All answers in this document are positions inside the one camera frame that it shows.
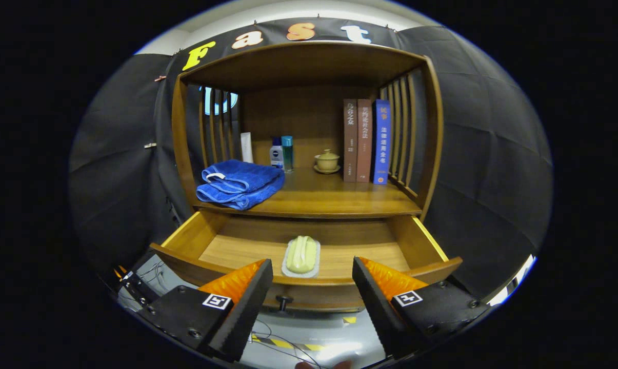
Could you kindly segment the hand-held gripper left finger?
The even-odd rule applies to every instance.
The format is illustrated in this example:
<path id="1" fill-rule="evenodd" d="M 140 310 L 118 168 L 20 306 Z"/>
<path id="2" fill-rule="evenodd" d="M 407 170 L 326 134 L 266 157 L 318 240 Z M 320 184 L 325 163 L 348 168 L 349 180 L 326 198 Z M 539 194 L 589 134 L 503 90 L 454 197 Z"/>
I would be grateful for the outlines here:
<path id="1" fill-rule="evenodd" d="M 188 350 L 239 361 L 273 282 L 271 259 L 261 259 L 200 288 L 178 285 L 137 311 L 140 320 Z"/>

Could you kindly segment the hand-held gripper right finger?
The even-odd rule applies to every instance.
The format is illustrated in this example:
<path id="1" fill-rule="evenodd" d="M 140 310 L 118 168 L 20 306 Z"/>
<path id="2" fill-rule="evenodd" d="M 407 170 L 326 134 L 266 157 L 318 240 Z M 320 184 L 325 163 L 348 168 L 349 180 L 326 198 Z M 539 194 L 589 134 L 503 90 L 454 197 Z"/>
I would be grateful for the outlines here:
<path id="1" fill-rule="evenodd" d="M 491 308 L 451 283 L 426 283 L 363 257 L 353 258 L 352 278 L 384 353 L 394 359 L 442 345 Z"/>

